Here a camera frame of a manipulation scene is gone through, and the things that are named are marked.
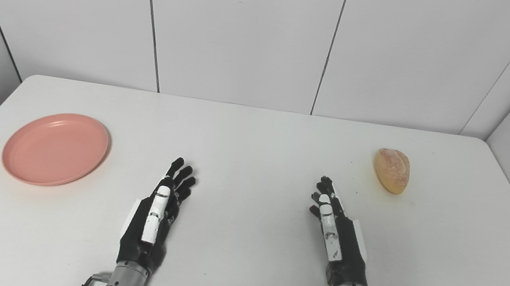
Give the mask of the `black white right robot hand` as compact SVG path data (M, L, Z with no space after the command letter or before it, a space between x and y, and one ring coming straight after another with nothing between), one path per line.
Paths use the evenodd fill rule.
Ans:
M322 176L309 211L319 220L328 259L328 286L368 286L361 224L345 214L332 179Z

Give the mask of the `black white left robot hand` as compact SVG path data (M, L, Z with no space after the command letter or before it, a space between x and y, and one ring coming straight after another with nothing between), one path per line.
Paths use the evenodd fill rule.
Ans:
M181 204L196 184L193 167L179 157L145 198L138 199L119 241L117 262L134 262L154 273L166 256L166 238Z

